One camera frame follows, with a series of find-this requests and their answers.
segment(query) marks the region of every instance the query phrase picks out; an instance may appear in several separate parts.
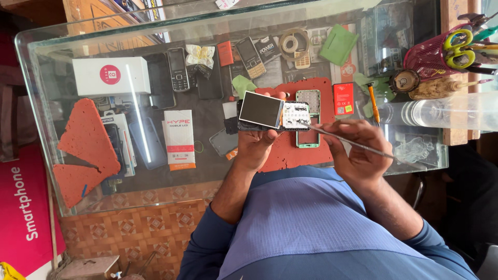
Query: pen holder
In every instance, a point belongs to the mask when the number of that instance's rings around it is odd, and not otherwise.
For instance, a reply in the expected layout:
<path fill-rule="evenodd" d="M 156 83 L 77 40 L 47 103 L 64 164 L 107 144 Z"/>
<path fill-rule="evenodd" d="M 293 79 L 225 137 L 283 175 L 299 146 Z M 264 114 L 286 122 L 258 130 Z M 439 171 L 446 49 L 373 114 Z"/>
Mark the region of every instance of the pen holder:
<path fill-rule="evenodd" d="M 457 25 L 448 32 L 413 46 L 405 55 L 403 68 L 417 72 L 422 82 L 461 73 L 446 64 L 443 43 L 451 32 L 464 25 L 467 23 Z"/>

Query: scissors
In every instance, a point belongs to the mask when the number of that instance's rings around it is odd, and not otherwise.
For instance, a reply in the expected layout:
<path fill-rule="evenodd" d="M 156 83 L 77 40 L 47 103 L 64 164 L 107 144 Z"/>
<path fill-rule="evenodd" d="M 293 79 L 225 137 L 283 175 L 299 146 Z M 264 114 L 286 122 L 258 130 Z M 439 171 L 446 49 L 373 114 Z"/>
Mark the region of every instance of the scissors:
<path fill-rule="evenodd" d="M 453 31 L 448 38 L 443 43 L 443 49 L 448 52 L 444 60 L 446 64 L 453 69 L 464 69 L 471 66 L 475 59 L 476 54 L 471 50 L 460 51 L 460 48 L 465 47 L 472 43 L 473 35 L 470 30 L 467 29 L 458 29 Z M 468 62 L 465 64 L 455 63 L 454 59 L 460 57 L 462 55 L 467 55 L 469 58 Z"/>

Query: blue phone case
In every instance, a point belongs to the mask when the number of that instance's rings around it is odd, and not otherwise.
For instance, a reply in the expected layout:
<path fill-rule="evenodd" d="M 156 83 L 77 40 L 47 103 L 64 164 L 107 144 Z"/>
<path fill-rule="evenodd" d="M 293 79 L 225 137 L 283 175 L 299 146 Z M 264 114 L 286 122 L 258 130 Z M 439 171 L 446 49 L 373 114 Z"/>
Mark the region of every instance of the blue phone case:
<path fill-rule="evenodd" d="M 131 123 L 129 125 L 129 131 L 131 136 L 133 136 L 133 140 L 138 147 L 138 151 L 140 152 L 143 163 L 147 169 L 151 170 L 168 164 L 168 158 L 166 157 L 166 153 L 159 142 L 159 137 L 157 136 L 157 131 L 151 118 L 143 119 L 144 135 L 142 135 L 142 132 L 140 131 L 140 125 L 138 122 Z M 145 152 L 143 137 L 146 139 L 150 162 L 148 161 L 147 153 Z"/>

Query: blue t-shirt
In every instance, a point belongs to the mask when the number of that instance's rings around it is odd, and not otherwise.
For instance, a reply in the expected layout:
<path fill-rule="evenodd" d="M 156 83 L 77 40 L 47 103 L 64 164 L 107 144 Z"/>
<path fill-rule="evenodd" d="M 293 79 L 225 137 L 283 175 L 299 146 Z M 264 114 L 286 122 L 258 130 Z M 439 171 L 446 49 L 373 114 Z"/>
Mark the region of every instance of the blue t-shirt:
<path fill-rule="evenodd" d="M 191 235 L 178 276 L 331 278 L 477 279 L 425 220 L 416 237 L 400 242 L 368 219 L 346 183 L 309 177 L 252 188 L 237 225 L 208 207 Z"/>

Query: sleeve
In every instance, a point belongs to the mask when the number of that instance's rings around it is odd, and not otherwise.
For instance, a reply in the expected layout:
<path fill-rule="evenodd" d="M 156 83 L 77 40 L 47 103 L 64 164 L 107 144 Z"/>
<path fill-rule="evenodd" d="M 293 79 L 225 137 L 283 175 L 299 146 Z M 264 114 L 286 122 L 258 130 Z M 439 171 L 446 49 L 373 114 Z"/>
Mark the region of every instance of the sleeve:
<path fill-rule="evenodd" d="M 183 253 L 178 280 L 216 280 L 237 225 L 220 218 L 208 206 L 190 235 Z"/>
<path fill-rule="evenodd" d="M 438 264 L 454 271 L 465 279 L 478 280 L 464 259 L 455 251 L 444 244 L 443 238 L 434 230 L 426 220 L 420 233 L 408 240 L 405 244 L 437 262 Z"/>

